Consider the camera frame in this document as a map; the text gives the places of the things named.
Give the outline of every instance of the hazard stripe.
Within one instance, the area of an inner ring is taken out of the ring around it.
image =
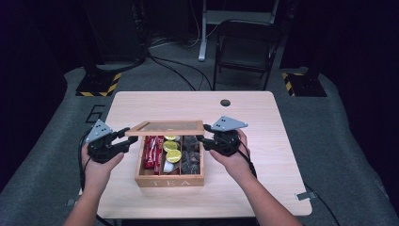
[[[86,97],[92,97],[92,96],[110,96],[112,93],[114,93],[114,90],[117,88],[117,84],[120,81],[121,74],[118,73],[115,75],[114,80],[112,81],[111,86],[109,87],[107,92],[76,92],[76,96],[86,96]]]
[[[291,85],[291,82],[288,79],[288,73],[283,73],[282,78],[284,79],[285,87],[287,88],[288,94],[290,96],[295,96],[293,86]]]

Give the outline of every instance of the gray floor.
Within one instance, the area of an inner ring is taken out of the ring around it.
[[[195,66],[212,79],[214,46],[210,41],[205,62],[198,62],[198,43],[191,48],[168,44],[150,51],[154,56]],[[399,225],[378,175],[367,163],[349,131],[334,85],[321,75],[327,98],[290,97],[281,74],[305,72],[306,69],[279,70],[280,58],[281,50],[267,90],[276,97],[304,182],[328,204],[341,225]],[[200,86],[201,75],[198,72],[170,65],[196,89]],[[75,199],[79,191],[78,140],[90,128],[91,123],[86,123],[86,120],[92,107],[104,105],[97,110],[103,112],[101,119],[105,120],[115,95],[75,96],[75,89],[83,76],[83,69],[65,74],[69,87],[64,101],[0,195],[0,225],[60,225],[71,212],[72,207],[65,204],[67,200]],[[217,88],[247,89],[220,84]],[[200,90],[209,89],[204,81]],[[147,59],[139,67],[122,74],[116,92],[122,90],[189,90],[189,87],[177,74]],[[312,200],[311,205],[313,212],[300,218],[304,224],[336,225],[319,199]],[[161,223],[147,222],[147,225]]]

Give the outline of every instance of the red package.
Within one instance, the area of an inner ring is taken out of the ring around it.
[[[164,137],[158,136],[156,139],[155,151],[153,152],[155,155],[154,158],[155,166],[153,168],[153,174],[155,175],[159,174],[159,169],[161,168],[163,145],[164,145]]]
[[[154,167],[154,151],[156,144],[156,136],[146,136],[144,141],[144,168],[147,170],[153,169]]]

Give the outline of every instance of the person's left hand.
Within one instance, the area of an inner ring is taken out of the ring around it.
[[[92,195],[101,196],[108,184],[111,170],[117,166],[123,157],[124,153],[118,153],[106,163],[94,162],[92,159],[89,160],[88,145],[85,144],[82,147],[82,167],[85,169],[86,177],[84,193],[88,191]]]

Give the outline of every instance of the yellow lemon slice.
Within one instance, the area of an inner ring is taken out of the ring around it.
[[[170,150],[179,149],[179,143],[171,140],[167,140],[164,142],[164,150],[165,152],[169,152]]]
[[[167,153],[167,161],[170,163],[177,163],[182,158],[182,153],[179,150],[169,150]]]
[[[164,138],[167,139],[167,140],[175,140],[176,136],[174,136],[174,135],[165,135]]]

